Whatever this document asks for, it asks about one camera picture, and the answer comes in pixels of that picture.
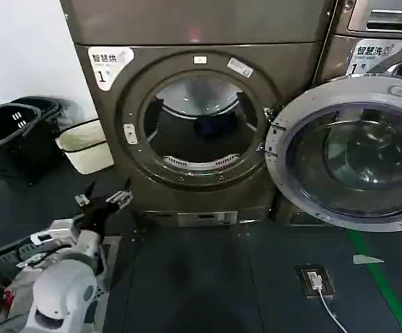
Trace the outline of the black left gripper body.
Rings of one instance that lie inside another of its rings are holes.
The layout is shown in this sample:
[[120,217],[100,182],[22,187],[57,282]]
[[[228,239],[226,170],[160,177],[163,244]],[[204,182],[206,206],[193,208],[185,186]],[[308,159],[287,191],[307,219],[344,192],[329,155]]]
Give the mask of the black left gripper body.
[[108,202],[106,198],[93,198],[88,205],[83,207],[83,218],[78,227],[80,230],[104,234],[107,219],[118,210],[117,203]]

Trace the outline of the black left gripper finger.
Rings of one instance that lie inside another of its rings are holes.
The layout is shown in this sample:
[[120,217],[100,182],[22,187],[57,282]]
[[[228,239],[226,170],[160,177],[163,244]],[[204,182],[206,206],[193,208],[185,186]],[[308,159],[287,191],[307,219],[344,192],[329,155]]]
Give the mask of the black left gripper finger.
[[94,190],[96,181],[92,181],[84,190],[82,194],[78,194],[74,196],[75,202],[78,204],[79,207],[84,207],[90,204],[90,198],[92,195],[92,192]]
[[109,203],[116,210],[123,210],[126,208],[133,200],[133,194],[131,190],[131,179],[128,178],[125,181],[123,188],[106,198],[105,202]]

